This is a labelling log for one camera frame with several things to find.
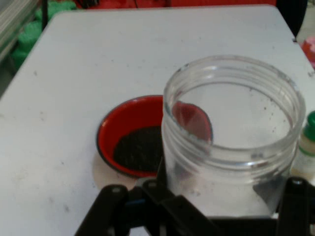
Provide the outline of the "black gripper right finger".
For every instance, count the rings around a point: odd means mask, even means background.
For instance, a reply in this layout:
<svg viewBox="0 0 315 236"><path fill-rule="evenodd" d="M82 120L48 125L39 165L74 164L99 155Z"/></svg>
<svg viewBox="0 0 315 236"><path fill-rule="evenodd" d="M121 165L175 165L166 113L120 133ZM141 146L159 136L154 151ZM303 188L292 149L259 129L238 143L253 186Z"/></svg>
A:
<svg viewBox="0 0 315 236"><path fill-rule="evenodd" d="M315 187L301 177L290 177L279 207L277 236L309 236L315 223Z"/></svg>

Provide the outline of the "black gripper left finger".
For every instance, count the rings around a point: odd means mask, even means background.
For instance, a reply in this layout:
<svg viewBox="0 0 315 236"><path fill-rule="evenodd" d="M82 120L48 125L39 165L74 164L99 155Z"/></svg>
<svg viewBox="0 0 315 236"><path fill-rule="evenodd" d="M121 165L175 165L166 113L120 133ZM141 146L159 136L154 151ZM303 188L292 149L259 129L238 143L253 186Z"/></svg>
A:
<svg viewBox="0 0 315 236"><path fill-rule="evenodd" d="M144 227L151 236L215 236L216 225L161 178L144 178L128 190L105 186L79 226L77 236L128 236Z"/></svg>

